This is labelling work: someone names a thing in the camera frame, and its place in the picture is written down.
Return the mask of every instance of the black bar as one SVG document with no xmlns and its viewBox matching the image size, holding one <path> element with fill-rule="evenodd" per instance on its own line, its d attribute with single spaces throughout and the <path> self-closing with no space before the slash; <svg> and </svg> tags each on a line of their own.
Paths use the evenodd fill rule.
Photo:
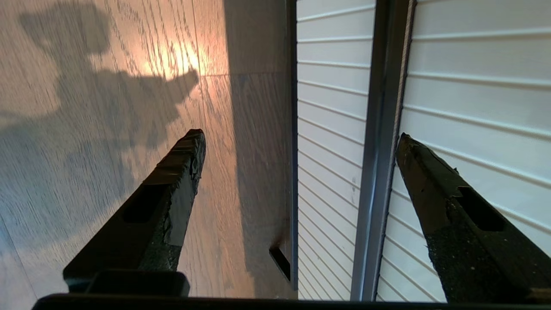
<svg viewBox="0 0 551 310">
<path fill-rule="evenodd" d="M 99 272 L 87 294 L 187 297 L 190 283 L 174 271 L 105 270 Z"/>
<path fill-rule="evenodd" d="M 296 60 L 296 0 L 287 0 L 288 42 L 290 59 L 290 86 L 291 86 L 291 154 L 290 154 L 290 178 L 291 178 L 291 204 L 290 204 L 290 242 L 291 261 L 290 280 L 293 290 L 299 289 L 299 173 L 298 173 L 298 94 L 297 94 L 297 60 Z"/>
<path fill-rule="evenodd" d="M 368 112 L 354 268 L 353 301 L 375 301 L 388 199 L 392 185 L 394 150 L 398 140 L 403 71 L 408 57 L 405 41 L 410 1 L 378 0 L 371 55 Z"/>
<path fill-rule="evenodd" d="M 549 306 L 517 304 L 448 304 L 448 303 L 392 303 L 392 302 L 330 302 L 330 301 L 287 301 L 287 300 L 246 300 L 216 298 L 161 298 L 149 296 L 115 296 L 65 294 L 50 295 L 36 303 L 33 310 L 181 310 L 181 309 L 350 309 L 350 310 L 540 310 Z"/>
<path fill-rule="evenodd" d="M 190 130 L 63 270 L 84 292 L 107 269 L 176 271 L 205 158 L 205 137 Z"/>
<path fill-rule="evenodd" d="M 291 265 L 289 261 L 283 255 L 279 247 L 274 247 L 270 249 L 270 256 L 274 260 L 275 264 L 279 271 L 287 278 L 288 281 L 291 281 Z"/>
<path fill-rule="evenodd" d="M 456 169 L 405 133 L 396 161 L 448 302 L 551 303 L 551 259 Z"/>
</svg>

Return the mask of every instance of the white shutter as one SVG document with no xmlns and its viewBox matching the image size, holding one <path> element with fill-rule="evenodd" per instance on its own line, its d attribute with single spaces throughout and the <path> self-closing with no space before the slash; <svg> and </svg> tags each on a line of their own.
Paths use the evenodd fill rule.
<svg viewBox="0 0 551 310">
<path fill-rule="evenodd" d="M 349 300 L 375 1 L 296 11 L 299 298 Z"/>
<path fill-rule="evenodd" d="M 551 2 L 419 1 L 400 132 L 551 254 Z M 395 169 L 378 296 L 445 301 Z"/>
</svg>

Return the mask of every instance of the horizontal slat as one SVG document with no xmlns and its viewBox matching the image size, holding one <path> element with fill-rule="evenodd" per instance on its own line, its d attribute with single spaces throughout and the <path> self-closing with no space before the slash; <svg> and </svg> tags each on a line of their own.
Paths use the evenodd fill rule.
<svg viewBox="0 0 551 310">
<path fill-rule="evenodd" d="M 340 230 L 333 227 L 325 218 L 321 217 L 314 208 L 303 198 L 299 197 L 299 212 L 302 212 L 316 227 L 328 238 L 335 242 L 335 245 L 349 257 L 354 256 L 354 244 L 350 242 Z"/>
<path fill-rule="evenodd" d="M 368 101 L 363 95 L 343 93 L 337 90 L 298 84 L 299 100 L 312 102 L 328 109 L 366 119 Z"/>
<path fill-rule="evenodd" d="M 330 205 L 335 211 L 340 213 L 350 223 L 356 223 L 358 219 L 358 209 L 346 203 L 342 198 L 330 191 L 325 185 L 312 178 L 301 168 L 298 171 L 299 182 L 307 187 L 312 193 L 315 193 L 319 199 Z"/>
<path fill-rule="evenodd" d="M 299 80 L 329 84 L 337 87 L 355 89 L 366 92 L 369 87 L 369 70 L 337 66 L 319 66 L 298 64 L 297 78 Z"/>
<path fill-rule="evenodd" d="M 301 22 L 296 28 L 297 39 L 363 36 L 373 34 L 374 11 L 359 11 Z"/>
<path fill-rule="evenodd" d="M 300 279 L 301 276 L 302 275 L 299 273 L 299 293 L 302 294 L 304 299 L 313 300 L 314 298 L 312 298 L 312 295 L 308 291 L 308 288 L 302 283 L 302 280 Z"/>
<path fill-rule="evenodd" d="M 318 145 L 302 138 L 298 138 L 299 151 L 308 155 L 316 162 L 337 173 L 339 177 L 354 184 L 357 188 L 361 185 L 361 168 L 343 160 L 341 157 L 319 147 Z"/>
<path fill-rule="evenodd" d="M 411 233 L 407 227 L 395 221 L 392 217 L 387 219 L 385 233 L 388 239 L 407 249 L 412 257 L 423 262 L 426 266 L 433 265 L 429 259 L 429 251 L 424 238 Z"/>
<path fill-rule="evenodd" d="M 484 76 L 481 74 L 465 74 L 453 72 L 408 71 L 408 76 L 424 79 L 454 81 L 458 83 L 497 85 L 501 87 L 549 89 L 551 82 L 548 79 L 511 77 L 511 76 Z"/>
<path fill-rule="evenodd" d="M 363 163 L 364 148 L 349 140 L 343 139 L 327 130 L 298 120 L 298 132 L 300 135 L 316 141 L 320 145 L 334 151 L 344 158 L 360 166 Z"/>
<path fill-rule="evenodd" d="M 297 20 L 309 19 L 319 15 L 335 14 L 362 7 L 373 7 L 374 0 L 305 0 L 296 3 Z"/>
<path fill-rule="evenodd" d="M 319 259 L 319 256 L 312 251 L 308 246 L 299 247 L 299 257 L 306 258 L 307 261 L 312 264 L 313 268 L 316 268 L 323 277 L 327 280 L 329 285 L 338 293 L 341 299 L 348 300 L 350 299 L 350 288 L 346 287 L 339 278 L 333 273 L 326 263 Z"/>
<path fill-rule="evenodd" d="M 330 133 L 333 133 L 334 135 L 339 136 L 339 137 L 342 138 L 342 139 L 348 140 L 348 141 L 350 141 L 350 142 L 354 142 L 354 143 L 356 143 L 357 145 L 360 145 L 360 146 L 363 146 L 363 145 L 364 145 L 364 141 L 363 141 L 363 140 L 354 139 L 354 138 L 352 138 L 352 137 L 350 137 L 350 136 L 348 136 L 348 135 L 346 135 L 346 134 L 344 134 L 344 133 L 341 133 L 341 132 L 339 132 L 339 131 L 333 129 L 334 127 L 339 127 L 339 128 L 342 130 L 343 128 L 346 128 L 345 125 L 333 125 L 333 126 L 331 126 L 331 127 L 328 127 L 328 126 L 326 126 L 325 123 L 316 122 L 316 121 L 310 119 L 310 117 L 317 117 L 318 119 L 321 119 L 321 117 L 320 117 L 319 115 L 311 115 L 311 114 L 309 114 L 309 113 L 302 113 L 302 114 L 299 114 L 298 119 L 301 120 L 301 121 L 303 121 L 303 122 L 306 122 L 306 123 L 308 123 L 308 124 L 310 124 L 310 125 L 312 125 L 312 126 L 316 126 L 316 127 L 318 127 L 319 129 L 322 129 L 322 130 L 328 131 L 328 132 L 330 132 Z"/>
<path fill-rule="evenodd" d="M 350 293 L 350 283 L 348 281 L 343 281 L 342 274 L 331 267 L 331 261 L 326 261 L 323 259 L 323 256 L 319 255 L 319 252 L 317 250 L 314 250 L 314 247 L 311 246 L 311 244 L 304 240 L 304 238 L 299 235 L 299 249 L 303 251 L 304 253 L 307 253 L 309 257 L 314 257 L 314 261 L 318 263 L 318 267 L 320 270 L 326 270 L 328 271 L 324 275 L 329 277 L 329 279 L 334 279 L 334 286 L 337 287 L 338 291 L 341 292 L 348 292 Z"/>
<path fill-rule="evenodd" d="M 332 62 L 332 61 L 313 61 L 313 60 L 297 60 L 299 65 L 315 65 L 315 66 L 327 66 L 327 67 L 341 67 L 341 68 L 353 68 L 353 69 L 370 69 L 371 66 L 362 63 L 349 63 L 349 62 Z"/>
<path fill-rule="evenodd" d="M 408 70 L 549 81 L 548 51 L 551 51 L 548 38 L 413 41 Z"/>
<path fill-rule="evenodd" d="M 323 248 L 335 258 L 340 266 L 350 275 L 352 274 L 352 259 L 336 244 L 335 240 L 326 235 L 318 226 L 315 225 L 299 208 L 300 225 L 313 236 Z"/>
<path fill-rule="evenodd" d="M 333 37 L 323 37 L 323 38 L 313 38 L 313 39 L 300 39 L 297 40 L 297 43 L 335 43 L 335 42 L 360 42 L 360 41 L 371 41 L 373 37 L 370 35 L 354 35 L 354 36 L 333 36 Z"/>
<path fill-rule="evenodd" d="M 365 118 L 364 117 L 358 117 L 356 115 L 352 115 L 350 113 L 346 113 L 346 112 L 340 111 L 338 109 L 330 108 L 330 107 L 327 107 L 327 106 L 324 106 L 324 105 L 321 105 L 321 104 L 318 104 L 318 103 L 315 103 L 315 102 L 304 100 L 302 98 L 299 98 L 298 102 L 302 103 L 302 104 L 307 104 L 309 106 L 313 106 L 314 108 L 325 110 L 325 111 L 327 111 L 329 113 L 332 113 L 332 114 L 338 114 L 339 116 L 344 116 L 344 117 L 347 117 L 349 119 L 353 119 L 353 120 L 365 123 Z"/>
<path fill-rule="evenodd" d="M 371 64 L 371 40 L 298 43 L 296 57 L 309 61 Z"/>
<path fill-rule="evenodd" d="M 319 83 L 319 82 L 309 81 L 307 79 L 299 79 L 298 82 L 299 82 L 299 84 L 311 85 L 311 86 L 315 86 L 317 88 L 326 88 L 326 89 L 335 90 L 335 91 L 338 91 L 338 92 L 361 95 L 361 96 L 364 96 L 364 97 L 368 96 L 367 90 L 364 91 L 364 90 L 357 90 L 357 89 L 352 89 L 352 88 L 340 87 L 340 86 L 331 85 L 331 84 L 323 84 L 323 83 Z"/>
<path fill-rule="evenodd" d="M 411 227 L 410 230 L 416 234 L 420 234 L 423 237 L 423 230 L 421 224 L 415 213 L 409 196 L 402 197 L 402 192 L 392 190 L 390 194 L 390 203 L 388 204 L 388 211 L 392 216 L 397 217 L 400 221 L 403 221 L 406 225 Z"/>
<path fill-rule="evenodd" d="M 310 284 L 310 279 L 304 274 L 304 271 L 299 265 L 299 285 L 302 286 L 302 291 L 306 292 L 312 300 L 320 300 L 320 294 L 316 292 L 314 287 Z"/>
<path fill-rule="evenodd" d="M 551 88 L 534 90 L 412 76 L 406 85 L 406 107 L 443 111 L 467 121 L 486 122 L 486 126 L 497 123 L 504 131 L 519 135 L 546 139 L 551 136 L 551 124 L 546 117 L 551 114 L 548 104 Z"/>
<path fill-rule="evenodd" d="M 311 177 L 325 184 L 330 191 L 341 197 L 352 206 L 358 207 L 360 191 L 341 178 L 336 177 L 331 171 L 312 161 L 310 158 L 299 152 L 299 167 L 308 172 Z"/>
<path fill-rule="evenodd" d="M 332 300 L 329 294 L 326 292 L 325 287 L 318 279 L 310 272 L 309 268 L 304 265 L 302 260 L 299 257 L 299 270 L 304 275 L 306 282 L 310 284 L 312 289 L 320 297 L 321 300 Z"/>
<path fill-rule="evenodd" d="M 330 206 L 327 202 L 323 201 L 319 195 L 313 193 L 310 189 L 299 182 L 299 196 L 306 200 L 310 205 L 315 206 L 320 216 L 330 221 L 337 230 L 350 242 L 355 242 L 356 226 L 347 216 L 341 214 L 335 207 Z"/>
<path fill-rule="evenodd" d="M 551 176 L 551 165 L 541 165 L 544 157 L 547 158 L 546 154 L 551 153 L 549 141 L 407 109 L 402 112 L 401 130 L 417 140 L 430 141 L 432 145 L 468 156 L 472 154 L 490 165 L 516 171 L 525 178 L 542 179 L 551 185 L 551 179 L 547 179 Z M 496 152 L 496 146 L 499 146 L 499 152 Z"/>
<path fill-rule="evenodd" d="M 343 155 L 341 155 L 341 154 L 335 152 L 334 150 L 328 148 L 327 146 L 321 145 L 319 142 L 316 142 L 316 141 L 314 141 L 313 139 L 311 139 L 311 138 L 309 138 L 309 137 L 306 137 L 306 136 L 302 135 L 301 133 L 299 133 L 298 136 L 299 136 L 299 138 L 302 138 L 303 140 L 308 141 L 308 142 L 310 142 L 310 143 L 316 145 L 317 147 L 322 148 L 322 149 L 324 149 L 325 151 L 331 153 L 332 155 L 337 156 L 338 158 L 342 159 L 343 161 L 345 161 L 345 162 L 347 162 L 347 163 L 349 163 L 349 164 L 351 164 L 351 165 L 353 165 L 353 166 L 356 166 L 356 167 L 358 167 L 359 169 L 361 169 L 361 166 L 360 166 L 360 165 L 354 163 L 354 162 L 351 161 L 350 159 L 348 159 L 348 158 L 346 158 L 345 156 L 343 156 Z"/>
<path fill-rule="evenodd" d="M 514 39 L 515 37 L 523 36 L 539 36 L 548 37 L 551 35 L 551 28 L 529 28 L 529 29 L 511 29 L 497 31 L 473 31 L 467 33 L 444 33 L 444 34 L 428 34 L 416 35 L 412 37 L 415 41 L 454 41 L 454 40 L 499 40 L 499 39 Z"/>
<path fill-rule="evenodd" d="M 316 239 L 314 239 L 310 232 L 304 229 L 301 223 L 299 223 L 299 247 L 304 249 L 308 246 L 312 248 L 316 255 L 328 266 L 329 269 L 331 269 L 331 271 L 333 271 L 345 287 L 350 288 L 352 285 L 352 277 L 349 272 L 344 270 L 336 259 L 331 256 L 331 254 Z"/>
<path fill-rule="evenodd" d="M 429 2 L 415 9 L 413 37 L 540 28 L 549 26 L 549 16 L 551 7 L 547 0 Z"/>
<path fill-rule="evenodd" d="M 420 265 L 406 252 L 391 242 L 385 242 L 383 256 L 392 262 L 396 267 L 405 272 L 420 287 L 426 290 L 439 302 L 446 302 L 446 295 L 442 289 L 440 278 L 434 273 Z"/>
<path fill-rule="evenodd" d="M 384 259 L 381 260 L 380 274 L 384 277 L 388 285 L 391 285 L 409 302 L 434 302 L 430 296 L 426 295 L 398 270 L 389 265 Z"/>
<path fill-rule="evenodd" d="M 377 284 L 377 293 L 387 302 L 404 302 L 407 301 L 400 292 L 386 281 L 384 276 L 379 276 L 379 283 Z"/>
<path fill-rule="evenodd" d="M 325 275 L 312 263 L 312 260 L 299 248 L 299 262 L 302 263 L 304 268 L 310 273 L 310 275 L 316 279 L 316 282 L 320 284 L 323 291 L 327 294 L 330 300 L 342 300 L 337 290 L 332 286 L 331 282 L 327 280 Z"/>
</svg>

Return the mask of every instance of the floor board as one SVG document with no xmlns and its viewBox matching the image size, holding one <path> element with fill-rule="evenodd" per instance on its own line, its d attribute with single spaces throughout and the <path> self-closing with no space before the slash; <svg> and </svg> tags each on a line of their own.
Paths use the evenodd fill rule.
<svg viewBox="0 0 551 310">
<path fill-rule="evenodd" d="M 284 1 L 200 0 L 193 4 L 203 75 L 285 71 Z"/>
<path fill-rule="evenodd" d="M 21 296 L 66 291 L 63 267 L 198 127 L 191 293 L 296 295 L 268 256 L 288 226 L 283 2 L 6 0 L 0 16 L 0 253 L 19 254 Z"/>
<path fill-rule="evenodd" d="M 0 275 L 0 309 L 32 308 L 36 296 L 1 218 Z"/>
</svg>

